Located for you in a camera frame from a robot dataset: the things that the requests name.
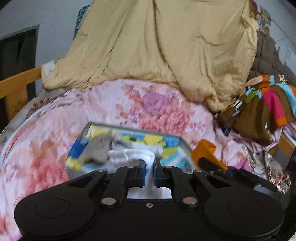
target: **pink stripe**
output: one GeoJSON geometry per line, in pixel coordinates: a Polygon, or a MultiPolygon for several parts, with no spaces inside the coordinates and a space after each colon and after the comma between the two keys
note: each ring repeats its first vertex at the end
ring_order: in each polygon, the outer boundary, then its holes
{"type": "Polygon", "coordinates": [[[263,96],[262,99],[268,105],[268,109],[270,112],[273,113],[275,119],[279,119],[285,116],[285,111],[281,105],[278,95],[273,89],[267,91],[263,96]]]}

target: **white cloth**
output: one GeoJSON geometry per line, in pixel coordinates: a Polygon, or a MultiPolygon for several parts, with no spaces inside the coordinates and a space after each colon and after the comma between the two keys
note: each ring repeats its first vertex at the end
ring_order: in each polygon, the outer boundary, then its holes
{"type": "Polygon", "coordinates": [[[155,154],[145,149],[124,149],[108,151],[110,163],[116,168],[128,165],[137,166],[138,160],[146,163],[145,186],[142,188],[130,188],[127,198],[133,199],[165,199],[171,198],[169,188],[157,188],[154,186],[153,162],[155,154]]]}

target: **floral fabric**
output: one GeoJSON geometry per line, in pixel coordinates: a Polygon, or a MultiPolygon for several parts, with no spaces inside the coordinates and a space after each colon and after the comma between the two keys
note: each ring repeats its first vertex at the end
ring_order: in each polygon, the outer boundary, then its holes
{"type": "Polygon", "coordinates": [[[217,147],[214,154],[224,164],[251,170],[244,150],[223,134],[212,114],[168,85],[105,82],[85,92],[73,89],[31,112],[0,153],[1,241],[21,237],[13,211],[22,198],[68,180],[66,157],[88,122],[179,135],[192,148],[206,139],[217,147]]]}

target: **gray cloth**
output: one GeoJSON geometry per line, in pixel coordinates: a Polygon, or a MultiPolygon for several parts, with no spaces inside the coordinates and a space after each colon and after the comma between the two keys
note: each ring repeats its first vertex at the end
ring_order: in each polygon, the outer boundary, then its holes
{"type": "Polygon", "coordinates": [[[108,158],[111,142],[112,136],[109,133],[95,136],[86,145],[85,149],[78,157],[77,162],[84,164],[94,161],[97,164],[105,164],[108,158]]]}

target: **yellow fabric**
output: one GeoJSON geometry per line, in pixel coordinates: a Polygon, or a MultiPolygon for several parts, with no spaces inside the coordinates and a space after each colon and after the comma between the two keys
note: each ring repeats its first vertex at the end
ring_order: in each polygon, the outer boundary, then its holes
{"type": "Polygon", "coordinates": [[[135,78],[179,86],[213,111],[228,106],[253,64],[249,0],[95,0],[46,89],[135,78]]]}

